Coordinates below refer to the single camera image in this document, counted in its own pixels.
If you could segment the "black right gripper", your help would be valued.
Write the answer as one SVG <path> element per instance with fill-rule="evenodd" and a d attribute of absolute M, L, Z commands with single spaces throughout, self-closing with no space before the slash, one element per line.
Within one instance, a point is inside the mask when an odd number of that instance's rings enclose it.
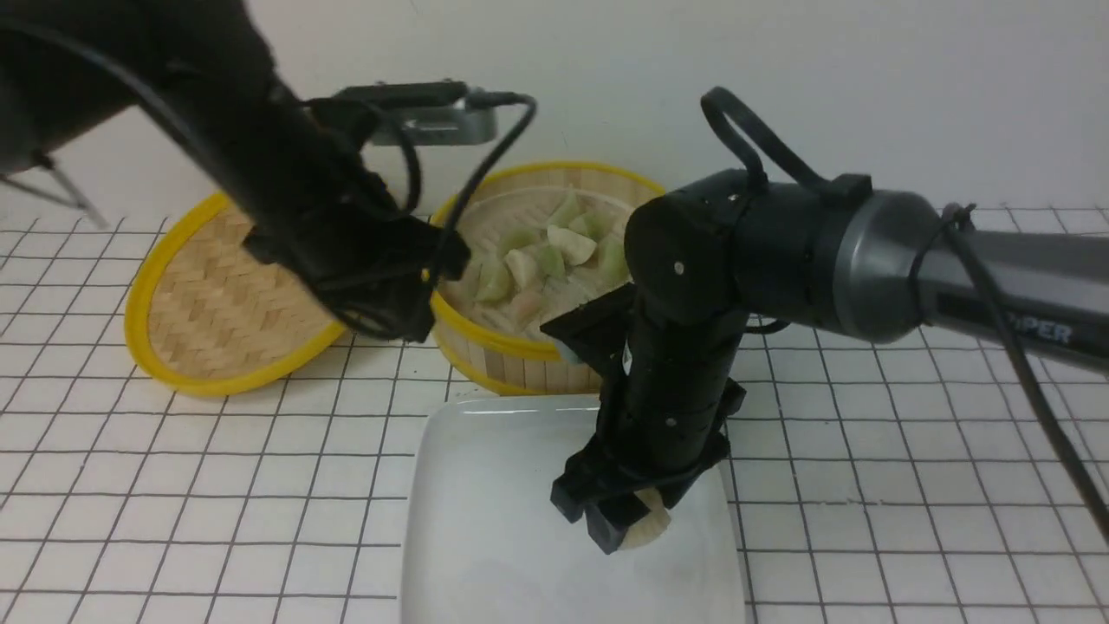
<path fill-rule="evenodd" d="M 623 352 L 601 378 L 596 432 L 551 487 L 552 505 L 570 523 L 586 514 L 606 556 L 650 513 L 619 498 L 654 487 L 673 509 L 728 454 L 722 426 L 745 396 L 731 367 L 746 321 L 730 309 L 682 324 L 634 301 Z"/>

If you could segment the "grey black robot arm right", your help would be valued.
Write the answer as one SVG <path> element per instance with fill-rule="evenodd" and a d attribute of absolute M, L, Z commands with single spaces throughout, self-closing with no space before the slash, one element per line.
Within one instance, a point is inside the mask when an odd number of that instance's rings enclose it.
<path fill-rule="evenodd" d="M 654 490 L 676 507 L 729 451 L 722 427 L 746 335 L 804 325 L 895 342 L 922 325 L 1003 344 L 1042 434 L 1106 532 L 1106 502 L 1050 410 L 1029 352 L 1106 371 L 1106 241 L 978 231 L 970 206 L 936 211 L 865 175 L 769 183 L 726 170 L 634 209 L 631 282 L 542 330 L 601 375 L 596 432 L 550 500 L 606 553 Z"/>

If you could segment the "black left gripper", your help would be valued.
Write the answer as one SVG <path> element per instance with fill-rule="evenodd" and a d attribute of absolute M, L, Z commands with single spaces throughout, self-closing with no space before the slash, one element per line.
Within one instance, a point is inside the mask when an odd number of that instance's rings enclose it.
<path fill-rule="evenodd" d="M 405 213 L 377 173 L 359 170 L 355 182 L 353 197 L 245 209 L 244 248 L 292 273 L 352 333 L 423 342 L 435 324 L 431 269 L 440 282 L 459 280 L 471 249 L 460 234 Z"/>

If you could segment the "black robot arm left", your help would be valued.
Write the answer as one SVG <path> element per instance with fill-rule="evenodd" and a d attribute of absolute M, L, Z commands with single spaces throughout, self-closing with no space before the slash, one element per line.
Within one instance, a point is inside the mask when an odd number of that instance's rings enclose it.
<path fill-rule="evenodd" d="M 244 248 L 358 335 L 420 342 L 459 234 L 417 218 L 417 146 L 484 145 L 496 98 L 460 81 L 303 99 L 243 1 L 4 1 L 3 185 L 94 217 L 60 147 L 136 108 L 250 219 Z"/>

